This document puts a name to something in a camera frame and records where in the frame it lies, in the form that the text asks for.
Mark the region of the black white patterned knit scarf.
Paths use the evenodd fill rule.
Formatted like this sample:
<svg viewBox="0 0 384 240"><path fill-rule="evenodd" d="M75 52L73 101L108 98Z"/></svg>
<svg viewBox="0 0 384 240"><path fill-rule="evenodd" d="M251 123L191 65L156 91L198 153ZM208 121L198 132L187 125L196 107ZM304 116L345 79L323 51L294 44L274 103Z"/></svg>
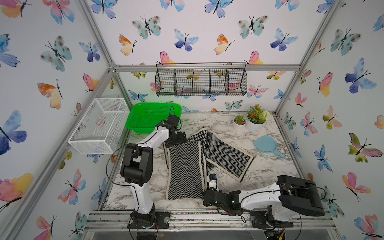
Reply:
<svg viewBox="0 0 384 240"><path fill-rule="evenodd" d="M202 128L185 143L165 148L169 179L166 200L202 199L213 168L239 183L255 157L225 142L208 128Z"/></svg>

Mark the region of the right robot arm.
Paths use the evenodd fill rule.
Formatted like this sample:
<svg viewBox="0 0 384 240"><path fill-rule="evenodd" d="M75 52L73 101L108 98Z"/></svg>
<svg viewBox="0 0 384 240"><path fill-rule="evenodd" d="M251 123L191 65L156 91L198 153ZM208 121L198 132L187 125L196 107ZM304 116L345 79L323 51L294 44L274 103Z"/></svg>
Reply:
<svg viewBox="0 0 384 240"><path fill-rule="evenodd" d="M267 207L273 220L288 222L298 214L325 215L319 189L313 181L280 175L277 182L261 189L224 193L217 187L217 176L211 174L208 189L203 193L203 205L221 208L230 216Z"/></svg>

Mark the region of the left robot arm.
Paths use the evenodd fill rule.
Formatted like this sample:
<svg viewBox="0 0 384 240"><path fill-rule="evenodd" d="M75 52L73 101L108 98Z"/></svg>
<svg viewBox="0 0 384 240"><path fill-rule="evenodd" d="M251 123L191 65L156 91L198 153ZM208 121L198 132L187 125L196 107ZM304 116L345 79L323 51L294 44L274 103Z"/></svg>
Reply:
<svg viewBox="0 0 384 240"><path fill-rule="evenodd" d="M126 145L120 173L133 192L138 214L146 216L155 209L149 187L154 169L154 151L161 145L169 148L186 142L186 134L174 127L155 127L141 142Z"/></svg>

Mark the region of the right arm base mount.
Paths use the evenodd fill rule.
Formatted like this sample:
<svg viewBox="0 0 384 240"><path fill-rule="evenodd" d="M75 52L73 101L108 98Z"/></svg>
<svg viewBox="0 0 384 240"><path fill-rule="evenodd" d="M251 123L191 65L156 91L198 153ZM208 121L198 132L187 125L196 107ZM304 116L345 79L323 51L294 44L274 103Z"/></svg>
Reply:
<svg viewBox="0 0 384 240"><path fill-rule="evenodd" d="M268 211L252 211L250 212L250 221L253 228L273 231L276 229L293 228L294 224L291 222L283 222L275 220L271 213Z"/></svg>

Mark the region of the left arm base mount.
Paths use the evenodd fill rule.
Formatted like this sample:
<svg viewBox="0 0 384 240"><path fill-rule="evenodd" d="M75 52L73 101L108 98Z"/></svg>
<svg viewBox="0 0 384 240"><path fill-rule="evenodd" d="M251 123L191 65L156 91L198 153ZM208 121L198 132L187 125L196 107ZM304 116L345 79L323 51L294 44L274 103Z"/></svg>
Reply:
<svg viewBox="0 0 384 240"><path fill-rule="evenodd" d="M168 229L171 221L170 212L151 211L149 214L140 214L136 211L130 214L129 229Z"/></svg>

